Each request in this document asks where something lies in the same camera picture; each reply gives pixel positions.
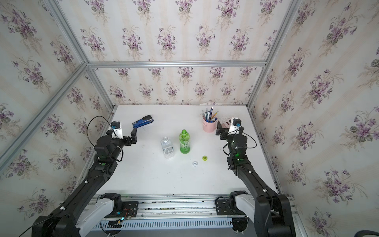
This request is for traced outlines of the pens in pink cup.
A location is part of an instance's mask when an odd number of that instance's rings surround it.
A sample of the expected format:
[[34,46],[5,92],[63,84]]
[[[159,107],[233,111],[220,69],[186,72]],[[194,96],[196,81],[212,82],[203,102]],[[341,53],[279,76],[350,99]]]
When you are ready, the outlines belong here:
[[219,111],[214,111],[213,107],[206,107],[202,112],[202,118],[205,122],[214,123],[217,120],[217,114]]

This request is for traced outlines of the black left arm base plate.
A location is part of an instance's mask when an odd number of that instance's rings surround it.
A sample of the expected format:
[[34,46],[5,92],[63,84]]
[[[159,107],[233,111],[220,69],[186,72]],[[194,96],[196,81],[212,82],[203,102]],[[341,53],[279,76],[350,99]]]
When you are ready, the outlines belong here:
[[111,213],[106,215],[105,218],[137,217],[138,205],[138,201],[122,201],[121,203],[116,203]]

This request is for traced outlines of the green plastic bottle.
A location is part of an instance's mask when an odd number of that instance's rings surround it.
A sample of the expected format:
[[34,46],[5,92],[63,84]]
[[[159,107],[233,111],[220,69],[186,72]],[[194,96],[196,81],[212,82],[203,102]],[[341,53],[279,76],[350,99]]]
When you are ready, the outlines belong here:
[[182,154],[190,152],[190,134],[187,130],[183,129],[179,135],[180,151]]

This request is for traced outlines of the pink pen holder cup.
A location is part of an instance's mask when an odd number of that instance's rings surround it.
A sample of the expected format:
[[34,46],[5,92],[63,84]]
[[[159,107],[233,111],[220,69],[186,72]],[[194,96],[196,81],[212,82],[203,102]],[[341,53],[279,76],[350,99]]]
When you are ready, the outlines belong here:
[[203,128],[203,131],[207,132],[207,133],[212,133],[216,130],[217,128],[217,118],[211,120],[211,121],[207,121],[207,120],[203,120],[203,124],[202,124],[202,128]]

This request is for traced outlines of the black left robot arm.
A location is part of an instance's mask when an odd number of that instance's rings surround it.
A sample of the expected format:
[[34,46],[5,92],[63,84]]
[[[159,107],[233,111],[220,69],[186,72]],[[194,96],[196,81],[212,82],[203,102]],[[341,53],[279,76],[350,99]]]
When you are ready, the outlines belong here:
[[130,136],[114,138],[109,132],[95,145],[95,160],[85,179],[48,216],[40,216],[32,225],[33,237],[85,237],[109,214],[121,214],[121,195],[105,193],[94,207],[85,210],[97,191],[110,180],[122,161],[123,147],[137,142],[137,129]]

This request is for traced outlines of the clear plastic water bottle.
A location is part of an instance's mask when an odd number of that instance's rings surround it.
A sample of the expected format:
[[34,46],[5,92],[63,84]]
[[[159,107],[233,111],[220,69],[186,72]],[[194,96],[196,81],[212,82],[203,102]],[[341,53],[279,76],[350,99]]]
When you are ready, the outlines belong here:
[[161,147],[166,159],[170,159],[174,156],[173,144],[168,137],[163,137],[161,140]]

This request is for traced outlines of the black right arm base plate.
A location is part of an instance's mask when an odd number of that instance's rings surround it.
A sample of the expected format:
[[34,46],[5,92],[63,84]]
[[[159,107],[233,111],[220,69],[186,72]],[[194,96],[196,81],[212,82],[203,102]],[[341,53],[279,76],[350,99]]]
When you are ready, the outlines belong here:
[[221,215],[236,215],[236,212],[232,210],[230,202],[223,196],[219,196],[215,199],[216,213]]

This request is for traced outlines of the pink calculator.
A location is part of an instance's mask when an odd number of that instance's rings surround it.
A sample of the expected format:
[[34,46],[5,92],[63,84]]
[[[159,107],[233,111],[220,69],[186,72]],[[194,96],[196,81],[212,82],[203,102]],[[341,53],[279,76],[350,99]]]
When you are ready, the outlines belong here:
[[229,118],[229,119],[222,122],[222,127],[229,129],[232,124],[233,124],[232,119]]

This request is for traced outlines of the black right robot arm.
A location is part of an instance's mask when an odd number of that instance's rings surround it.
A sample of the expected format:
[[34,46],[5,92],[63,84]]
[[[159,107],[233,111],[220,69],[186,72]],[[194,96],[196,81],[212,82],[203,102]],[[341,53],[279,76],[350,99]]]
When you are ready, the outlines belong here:
[[235,118],[229,128],[217,123],[216,135],[226,140],[228,169],[233,171],[248,189],[230,194],[232,211],[243,212],[253,223],[259,237],[296,236],[289,199],[271,189],[254,170],[246,151],[248,136]]

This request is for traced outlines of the blue black stapler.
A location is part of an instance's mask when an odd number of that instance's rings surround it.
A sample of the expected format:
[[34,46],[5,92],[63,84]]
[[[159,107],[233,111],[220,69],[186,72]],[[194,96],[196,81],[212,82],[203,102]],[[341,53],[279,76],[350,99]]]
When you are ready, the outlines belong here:
[[132,126],[133,126],[133,128],[139,128],[139,127],[145,126],[145,125],[153,123],[153,122],[154,122],[154,119],[152,118],[152,116],[147,115],[147,116],[144,116],[141,119],[135,121],[132,124]]

